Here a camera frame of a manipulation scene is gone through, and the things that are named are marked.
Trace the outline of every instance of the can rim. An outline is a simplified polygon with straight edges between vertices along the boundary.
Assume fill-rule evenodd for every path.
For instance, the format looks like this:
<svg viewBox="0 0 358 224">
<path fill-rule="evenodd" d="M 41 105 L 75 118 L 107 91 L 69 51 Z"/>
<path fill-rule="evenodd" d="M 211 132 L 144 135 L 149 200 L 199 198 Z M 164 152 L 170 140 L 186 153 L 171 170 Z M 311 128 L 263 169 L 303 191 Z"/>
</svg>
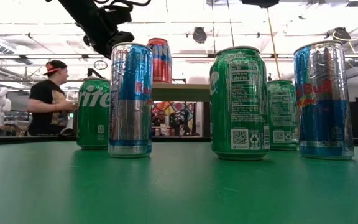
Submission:
<svg viewBox="0 0 358 224">
<path fill-rule="evenodd" d="M 272 80 L 272 81 L 269 81 L 267 83 L 269 84 L 269 83 L 273 83 L 273 82 L 288 82 L 288 83 L 292 84 L 292 80 Z"/>
<path fill-rule="evenodd" d="M 220 54 L 220 53 L 222 53 L 222 52 L 225 52 L 225 51 L 227 51 L 227 50 L 232 50 L 232 49 L 251 49 L 251 50 L 256 50 L 256 51 L 260 54 L 259 49 L 256 48 L 256 47 L 251 47 L 251 46 L 235 46 L 235 47 L 228 47 L 228 48 L 226 48 L 226 49 L 222 49 L 222 50 L 216 52 L 214 58 L 215 58 L 216 56 L 218 56 L 218 54 Z"/>
<path fill-rule="evenodd" d="M 160 38 L 160 37 L 153 37 L 153 38 L 149 39 L 148 41 L 150 41 L 150 40 L 165 40 L 168 43 L 168 41 L 166 39 Z"/>
<path fill-rule="evenodd" d="M 86 78 L 84 78 L 84 81 L 85 80 L 102 80 L 102 81 L 110 82 L 107 78 L 99 78 L 99 77 L 86 77 Z"/>
<path fill-rule="evenodd" d="M 297 51 L 299 51 L 300 49 L 303 49 L 305 47 L 309 47 L 309 46 L 316 45 L 316 44 L 323 44 L 323 43 L 337 43 L 337 44 L 341 44 L 343 46 L 343 43 L 338 40 L 322 40 L 322 41 L 313 42 L 310 44 L 306 44 L 302 47 L 299 47 L 293 53 L 295 54 Z"/>
<path fill-rule="evenodd" d="M 118 43 L 118 44 L 114 45 L 114 46 L 111 48 L 111 50 L 114 50 L 116 47 L 118 47 L 118 46 L 120 46 L 120 45 L 126 45 L 126 44 L 138 45 L 138 46 L 141 46 L 141 47 L 145 47 L 145 48 L 149 49 L 150 51 L 152 50 L 152 49 L 150 49 L 150 47 L 148 47 L 148 46 L 146 46 L 146 45 L 144 45 L 144 44 L 133 43 L 133 42 L 122 42 L 122 43 Z"/>
</svg>

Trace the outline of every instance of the backwards cap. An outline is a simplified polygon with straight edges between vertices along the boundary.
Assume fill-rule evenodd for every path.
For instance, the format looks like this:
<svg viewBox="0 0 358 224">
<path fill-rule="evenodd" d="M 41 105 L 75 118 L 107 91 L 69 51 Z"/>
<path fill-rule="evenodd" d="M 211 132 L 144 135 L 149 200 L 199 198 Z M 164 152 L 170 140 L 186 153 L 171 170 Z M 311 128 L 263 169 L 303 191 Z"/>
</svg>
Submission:
<svg viewBox="0 0 358 224">
<path fill-rule="evenodd" d="M 59 68 L 67 68 L 67 65 L 59 60 L 51 60 L 45 66 L 47 68 L 47 72 L 43 75 L 49 75 L 52 72 L 56 72 Z"/>
</svg>

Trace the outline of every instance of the aluminum can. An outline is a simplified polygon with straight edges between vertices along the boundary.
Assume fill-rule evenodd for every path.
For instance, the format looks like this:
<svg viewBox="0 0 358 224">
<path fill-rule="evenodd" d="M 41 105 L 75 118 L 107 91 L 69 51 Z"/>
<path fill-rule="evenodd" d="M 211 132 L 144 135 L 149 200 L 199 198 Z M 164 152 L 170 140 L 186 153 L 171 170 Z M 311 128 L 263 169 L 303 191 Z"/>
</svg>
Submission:
<svg viewBox="0 0 358 224">
<path fill-rule="evenodd" d="M 107 149 L 110 81 L 85 78 L 78 92 L 77 145 L 81 149 Z"/>
<path fill-rule="evenodd" d="M 300 152 L 304 157 L 351 159 L 354 155 L 345 55 L 329 40 L 294 54 Z"/>
<path fill-rule="evenodd" d="M 111 54 L 109 154 L 147 157 L 151 153 L 152 51 L 135 43 L 120 43 Z"/>
<path fill-rule="evenodd" d="M 299 147 L 295 87 L 289 80 L 267 83 L 270 149 L 296 151 Z"/>
<path fill-rule="evenodd" d="M 147 42 L 153 53 L 153 83 L 172 83 L 172 57 L 168 41 L 153 38 Z"/>
<path fill-rule="evenodd" d="M 270 150 L 265 63 L 253 47 L 215 55 L 210 70 L 212 151 L 221 159 L 260 160 Z"/>
</svg>

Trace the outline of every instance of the nutrition facts label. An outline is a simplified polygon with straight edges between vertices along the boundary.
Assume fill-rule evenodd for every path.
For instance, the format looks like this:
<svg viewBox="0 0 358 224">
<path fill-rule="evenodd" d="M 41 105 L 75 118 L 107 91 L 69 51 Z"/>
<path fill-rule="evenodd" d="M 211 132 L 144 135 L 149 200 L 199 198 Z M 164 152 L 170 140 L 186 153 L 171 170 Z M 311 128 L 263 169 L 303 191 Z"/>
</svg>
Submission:
<svg viewBox="0 0 358 224">
<path fill-rule="evenodd" d="M 264 122 L 263 78 L 256 62 L 231 62 L 229 65 L 229 104 L 231 121 Z"/>
<path fill-rule="evenodd" d="M 272 124 L 274 127 L 290 127 L 295 125 L 295 111 L 291 106 L 290 93 L 274 91 L 271 94 Z"/>
</svg>

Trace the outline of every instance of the green soda can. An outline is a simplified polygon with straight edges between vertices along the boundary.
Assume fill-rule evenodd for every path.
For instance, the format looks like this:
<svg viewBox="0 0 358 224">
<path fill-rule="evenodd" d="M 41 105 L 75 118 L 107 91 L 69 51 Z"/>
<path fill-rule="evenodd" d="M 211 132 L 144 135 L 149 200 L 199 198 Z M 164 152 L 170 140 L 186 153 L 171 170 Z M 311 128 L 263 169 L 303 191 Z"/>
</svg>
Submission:
<svg viewBox="0 0 358 224">
<path fill-rule="evenodd" d="M 267 97 L 271 149 L 296 151 L 299 139 L 295 87 L 288 80 L 268 82 Z"/>
<path fill-rule="evenodd" d="M 107 149 L 109 140 L 110 81 L 85 78 L 78 92 L 77 145 Z"/>
<path fill-rule="evenodd" d="M 210 70 L 212 151 L 221 159 L 261 160 L 270 150 L 265 63 L 253 47 L 216 53 Z"/>
</svg>

